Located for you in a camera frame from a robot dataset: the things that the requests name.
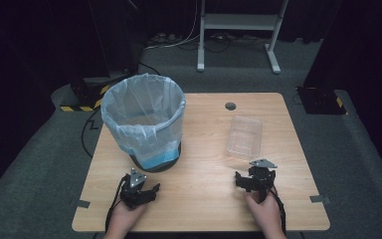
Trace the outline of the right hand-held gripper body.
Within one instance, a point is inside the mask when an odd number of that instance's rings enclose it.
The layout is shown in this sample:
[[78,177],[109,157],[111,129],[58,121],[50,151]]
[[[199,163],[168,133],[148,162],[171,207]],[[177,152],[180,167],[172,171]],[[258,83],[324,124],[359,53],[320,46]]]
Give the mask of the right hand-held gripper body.
[[267,159],[258,159],[250,162],[248,169],[251,176],[249,191],[257,191],[259,199],[264,201],[268,191],[273,188],[276,178],[277,166]]

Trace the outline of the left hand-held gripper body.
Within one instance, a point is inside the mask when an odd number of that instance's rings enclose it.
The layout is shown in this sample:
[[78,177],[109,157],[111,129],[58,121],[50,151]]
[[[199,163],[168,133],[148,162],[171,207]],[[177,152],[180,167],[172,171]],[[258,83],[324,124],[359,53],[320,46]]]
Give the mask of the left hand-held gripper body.
[[142,193],[149,190],[143,190],[147,176],[132,168],[120,182],[119,198],[126,206],[133,209],[139,205],[146,204],[142,198]]

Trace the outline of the clear plastic container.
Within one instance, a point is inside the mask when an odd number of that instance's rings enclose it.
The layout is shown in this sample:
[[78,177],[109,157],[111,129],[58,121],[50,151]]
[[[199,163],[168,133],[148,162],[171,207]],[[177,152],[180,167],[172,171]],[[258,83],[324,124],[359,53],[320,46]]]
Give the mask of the clear plastic container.
[[258,119],[234,116],[231,121],[227,150],[233,155],[255,158],[260,155],[263,124]]

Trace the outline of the person's left hand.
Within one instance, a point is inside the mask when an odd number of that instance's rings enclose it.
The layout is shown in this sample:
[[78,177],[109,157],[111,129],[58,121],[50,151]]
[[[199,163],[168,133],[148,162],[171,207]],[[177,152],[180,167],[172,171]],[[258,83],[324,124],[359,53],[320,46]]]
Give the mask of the person's left hand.
[[146,207],[146,204],[142,204],[131,209],[123,201],[117,201],[112,210],[107,231],[124,230],[129,232],[143,215]]

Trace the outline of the person's right hand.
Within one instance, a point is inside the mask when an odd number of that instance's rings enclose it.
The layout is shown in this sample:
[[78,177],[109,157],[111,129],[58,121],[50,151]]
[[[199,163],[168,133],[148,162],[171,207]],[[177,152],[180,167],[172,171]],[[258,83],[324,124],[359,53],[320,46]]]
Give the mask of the person's right hand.
[[266,231],[282,230],[280,209],[274,196],[270,192],[262,202],[259,201],[257,193],[244,192],[243,196],[255,222],[261,228],[263,234]]

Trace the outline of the black trash bin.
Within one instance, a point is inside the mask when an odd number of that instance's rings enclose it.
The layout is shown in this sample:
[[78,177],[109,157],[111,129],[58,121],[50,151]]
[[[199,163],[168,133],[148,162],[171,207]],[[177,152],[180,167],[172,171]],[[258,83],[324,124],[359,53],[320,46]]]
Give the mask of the black trash bin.
[[146,172],[162,172],[176,164],[181,155],[181,144],[175,149],[168,150],[156,155],[145,162],[140,162],[135,155],[130,155],[133,163],[141,170]]

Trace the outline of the trash bin with white liner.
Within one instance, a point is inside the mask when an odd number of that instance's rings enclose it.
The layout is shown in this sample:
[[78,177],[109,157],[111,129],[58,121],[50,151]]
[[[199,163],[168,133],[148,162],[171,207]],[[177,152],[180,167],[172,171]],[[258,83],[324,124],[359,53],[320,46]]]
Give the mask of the trash bin with white liner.
[[140,162],[181,144],[185,107],[185,95],[173,80],[149,74],[110,87],[100,105],[119,148]]

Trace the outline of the black stand base striped edge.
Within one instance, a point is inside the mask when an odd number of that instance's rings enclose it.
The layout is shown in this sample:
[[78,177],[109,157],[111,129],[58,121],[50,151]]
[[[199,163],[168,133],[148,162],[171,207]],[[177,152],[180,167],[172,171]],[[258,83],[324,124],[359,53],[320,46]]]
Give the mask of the black stand base striped edge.
[[332,90],[297,87],[297,94],[309,115],[346,115],[343,101]]
[[60,109],[63,112],[93,112],[101,104],[105,92],[113,85],[128,78],[119,75],[112,78],[74,79],[65,93]]

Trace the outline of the white metal stand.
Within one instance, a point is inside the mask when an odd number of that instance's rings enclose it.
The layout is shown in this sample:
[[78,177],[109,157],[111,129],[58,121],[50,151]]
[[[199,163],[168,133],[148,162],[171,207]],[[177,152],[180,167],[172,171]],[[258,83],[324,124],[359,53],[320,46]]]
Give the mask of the white metal stand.
[[197,71],[205,70],[205,31],[206,30],[251,30],[270,31],[272,37],[265,44],[265,50],[275,74],[282,70],[275,55],[275,46],[285,17],[288,0],[282,0],[278,14],[275,15],[245,15],[245,14],[215,14],[207,13],[206,0],[201,0],[199,45],[197,52]]

